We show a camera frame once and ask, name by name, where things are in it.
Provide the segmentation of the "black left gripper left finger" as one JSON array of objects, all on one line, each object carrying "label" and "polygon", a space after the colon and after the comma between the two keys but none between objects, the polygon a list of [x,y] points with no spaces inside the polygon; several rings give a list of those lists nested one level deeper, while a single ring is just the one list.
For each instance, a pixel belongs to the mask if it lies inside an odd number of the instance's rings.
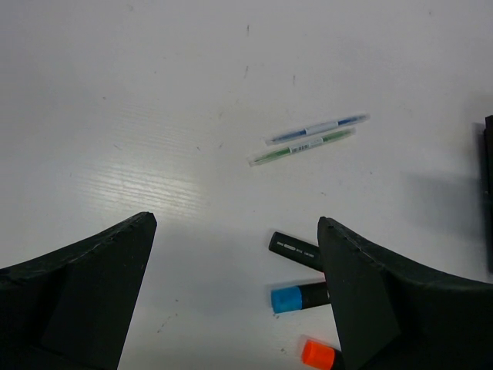
[{"label": "black left gripper left finger", "polygon": [[3,369],[116,369],[157,222],[138,213],[1,270]]}]

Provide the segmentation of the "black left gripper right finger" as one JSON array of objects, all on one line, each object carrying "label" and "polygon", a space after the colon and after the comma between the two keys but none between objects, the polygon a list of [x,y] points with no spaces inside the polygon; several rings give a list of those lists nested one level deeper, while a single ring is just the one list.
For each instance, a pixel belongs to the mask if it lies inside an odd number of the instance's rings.
[{"label": "black left gripper right finger", "polygon": [[348,369],[490,369],[492,286],[425,266],[320,218],[318,244]]}]

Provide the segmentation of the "pink highlighter marker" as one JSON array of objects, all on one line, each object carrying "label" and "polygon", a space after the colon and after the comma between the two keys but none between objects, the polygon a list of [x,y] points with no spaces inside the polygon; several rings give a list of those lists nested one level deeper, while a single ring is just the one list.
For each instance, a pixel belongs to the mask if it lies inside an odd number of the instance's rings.
[{"label": "pink highlighter marker", "polygon": [[275,254],[314,269],[315,271],[324,271],[320,248],[316,245],[276,231],[270,239],[268,249]]}]

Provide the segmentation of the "green pen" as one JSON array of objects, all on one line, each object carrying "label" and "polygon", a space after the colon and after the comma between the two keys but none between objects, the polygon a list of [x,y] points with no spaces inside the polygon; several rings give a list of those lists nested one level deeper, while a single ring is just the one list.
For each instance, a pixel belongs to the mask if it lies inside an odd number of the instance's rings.
[{"label": "green pen", "polygon": [[297,153],[305,152],[307,150],[314,149],[319,146],[323,146],[328,143],[336,142],[346,139],[356,132],[355,129],[344,129],[335,133],[330,133],[325,136],[319,136],[316,139],[306,140],[301,143],[284,146],[282,148],[272,150],[267,153],[263,153],[259,156],[253,156],[248,159],[248,164],[251,167],[263,165],[265,163],[272,162],[284,158],[286,156],[294,155]]}]

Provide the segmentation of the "blue pen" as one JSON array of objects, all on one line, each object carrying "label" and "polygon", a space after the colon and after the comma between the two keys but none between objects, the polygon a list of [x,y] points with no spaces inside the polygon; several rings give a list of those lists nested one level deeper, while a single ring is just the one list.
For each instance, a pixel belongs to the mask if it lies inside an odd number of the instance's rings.
[{"label": "blue pen", "polygon": [[333,119],[330,121],[316,123],[309,126],[305,126],[298,129],[293,129],[285,133],[279,133],[264,140],[267,146],[277,145],[280,143],[286,143],[293,140],[297,140],[305,136],[314,136],[316,134],[329,132],[335,129],[339,129],[345,126],[352,126],[357,123],[362,123],[370,119],[370,115],[367,113],[357,114],[354,116],[348,116],[340,119]]}]

